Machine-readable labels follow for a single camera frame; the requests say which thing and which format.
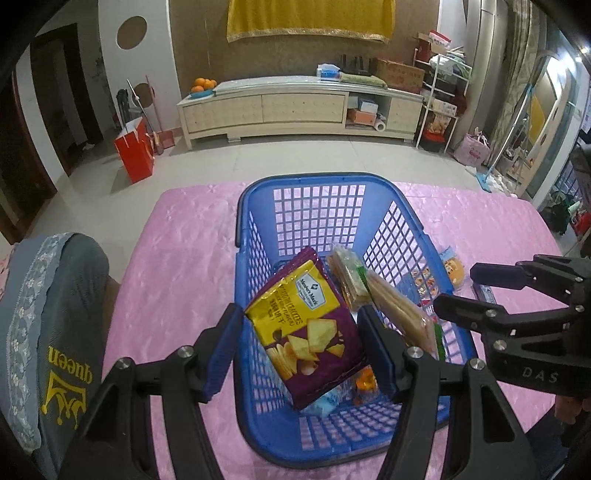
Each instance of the curtain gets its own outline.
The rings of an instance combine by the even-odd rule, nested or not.
[[[511,116],[523,94],[534,69],[540,39],[540,22],[545,24],[544,14],[530,0],[514,0],[510,5],[514,12],[512,26],[514,38],[509,64],[509,82],[505,103],[492,133],[492,149],[505,139]],[[489,162],[495,158],[491,155]]]
[[[395,0],[230,0],[228,42],[271,35],[331,35],[388,43]]]

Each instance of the bread roll package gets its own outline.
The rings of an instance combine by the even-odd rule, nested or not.
[[[365,278],[376,307],[400,330],[405,341],[438,358],[435,329],[427,314],[376,272],[367,270]]]

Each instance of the blue plate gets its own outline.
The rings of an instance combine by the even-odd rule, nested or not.
[[[203,98],[210,95],[213,95],[213,90],[205,90],[204,92],[194,92],[189,94],[191,98]]]

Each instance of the red gift bag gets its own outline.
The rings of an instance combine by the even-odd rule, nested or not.
[[[154,169],[152,141],[144,117],[128,122],[115,139],[115,148],[132,183],[148,178]]]

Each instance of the yellow and purple snack bag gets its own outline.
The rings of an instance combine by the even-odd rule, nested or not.
[[[246,316],[298,410],[366,365],[351,313],[311,247],[269,279]]]

